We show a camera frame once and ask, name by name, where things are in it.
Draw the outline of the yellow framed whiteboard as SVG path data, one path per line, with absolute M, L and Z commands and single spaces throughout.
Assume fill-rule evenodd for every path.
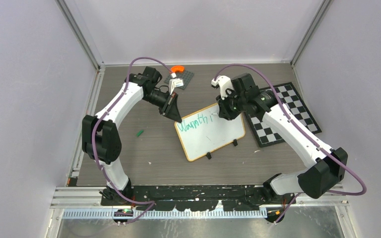
M 215 150 L 228 144 L 237 145 L 237 140 L 246 135 L 242 114 L 234 120 L 226 120 L 212 115 L 218 112 L 218 104 L 214 103 L 183 117 L 181 123 L 174 123 L 189 162 L 202 157 L 211 158 Z

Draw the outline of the green marker cap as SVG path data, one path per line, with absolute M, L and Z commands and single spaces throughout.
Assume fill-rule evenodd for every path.
M 143 134 L 143 132 L 144 132 L 144 130 L 140 130 L 140 131 L 136 134 L 136 136 L 137 136 L 137 137 L 141 136 L 141 135 Z

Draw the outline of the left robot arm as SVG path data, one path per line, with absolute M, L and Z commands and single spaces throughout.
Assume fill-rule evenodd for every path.
M 178 110 L 178 95 L 174 89 L 183 86 L 177 74 L 170 74 L 167 91 L 158 83 L 162 75 L 155 68 L 147 66 L 142 73 L 128 72 L 122 88 L 110 103 L 95 115 L 86 115 L 82 120 L 82 150 L 88 154 L 102 171 L 106 179 L 104 198 L 120 205 L 133 203 L 133 188 L 125 174 L 120 154 L 122 150 L 119 127 L 126 115 L 141 100 L 155 105 L 159 114 L 175 122 L 182 122 Z

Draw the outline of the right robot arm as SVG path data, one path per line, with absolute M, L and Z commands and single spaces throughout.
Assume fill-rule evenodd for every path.
M 249 73 L 232 79 L 219 76 L 212 79 L 211 87 L 220 89 L 216 97 L 220 118 L 233 120 L 241 113 L 257 118 L 277 132 L 306 167 L 291 174 L 276 174 L 265 181 L 263 196 L 267 202 L 277 203 L 288 193 L 304 193 L 318 199 L 344 178 L 342 166 L 347 163 L 346 151 L 334 150 L 319 140 L 272 90 L 260 90 Z

